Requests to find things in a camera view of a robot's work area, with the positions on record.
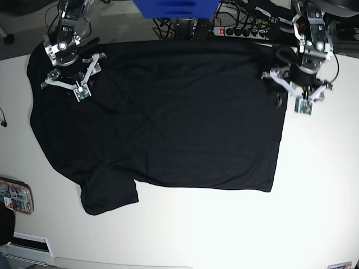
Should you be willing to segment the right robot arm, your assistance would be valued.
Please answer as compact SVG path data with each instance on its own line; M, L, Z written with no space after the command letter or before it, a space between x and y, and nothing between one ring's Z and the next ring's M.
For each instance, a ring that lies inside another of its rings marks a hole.
M83 89L92 85L91 76L99 73L100 56L82 59L80 54L95 46L95 38L86 46L80 43L91 33L88 11L93 1L59 1L57 4L58 22L53 32L48 30L44 40L44 49L54 70L48 73L41 88L49 85L68 90Z

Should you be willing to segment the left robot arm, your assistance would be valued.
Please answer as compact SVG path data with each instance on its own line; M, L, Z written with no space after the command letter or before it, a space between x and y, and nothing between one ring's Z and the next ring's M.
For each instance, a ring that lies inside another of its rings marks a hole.
M324 91L333 89L333 80L321 80L317 74L334 55L328 37L324 12L309 1L292 1L292 25L297 51L289 47L276 49L276 57L287 65L272 68L262 78L269 78L295 97L295 112L312 114L314 102L324 100Z

